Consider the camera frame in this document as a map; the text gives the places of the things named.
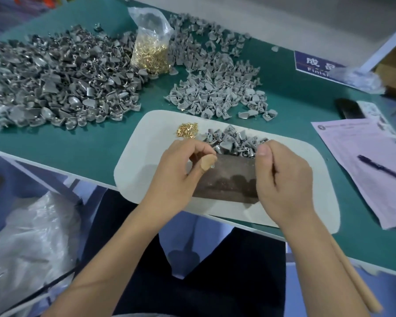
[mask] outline black phone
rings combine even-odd
[[[334,100],[340,116],[342,119],[364,119],[364,113],[362,112],[359,104],[356,101],[339,98]]]

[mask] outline person's left hand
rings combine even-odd
[[[189,159],[195,165],[187,174]],[[186,207],[198,181],[216,161],[216,152],[208,143],[196,139],[175,140],[161,156],[141,203],[171,219]]]

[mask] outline lap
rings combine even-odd
[[[79,271],[136,206],[118,192],[105,193]],[[157,235],[145,250],[114,313],[283,316],[285,267],[284,242],[234,228],[211,255],[180,280],[172,277]]]

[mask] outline pen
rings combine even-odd
[[[389,168],[386,168],[385,166],[375,163],[370,158],[367,158],[363,155],[359,155],[358,159],[361,160],[363,163],[365,163],[377,170],[384,171],[385,173],[388,173],[389,175],[394,176],[396,178],[396,172],[394,172],[393,170],[390,170]]]

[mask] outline green workbench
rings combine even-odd
[[[142,4],[130,1],[130,5]],[[98,22],[109,35],[115,36],[136,30],[126,7],[127,3],[123,0],[74,0],[16,27],[1,39],[23,41],[27,34],[62,32],[76,24],[92,31]],[[396,274],[396,229],[381,229],[378,219],[362,199],[353,181],[336,162],[310,123],[338,120],[333,104],[336,98],[371,101],[380,109],[381,98],[297,72],[291,50],[280,48],[278,52],[273,52],[271,47],[271,44],[251,39],[245,43],[241,59],[249,59],[251,64],[261,67],[259,77],[263,85],[260,89],[266,92],[269,107],[277,110],[279,116],[270,122],[265,122],[261,117],[242,120],[237,117],[237,113],[247,109],[239,105],[229,111],[233,115],[229,122],[303,140],[316,147],[327,163],[340,205],[341,226],[334,235],[338,244],[357,263],[366,263],[364,265],[367,267]],[[147,112],[156,109],[178,111],[163,96],[168,95],[173,84],[185,80],[186,76],[187,73],[181,70],[176,76],[167,75],[152,80],[140,93],[141,112],[130,111],[121,122],[88,124],[85,128],[78,127],[73,131],[52,125],[7,129],[0,132],[0,155],[12,156],[16,160],[114,188],[113,170],[139,120]],[[244,229],[255,229],[282,238],[277,228],[228,221]]]

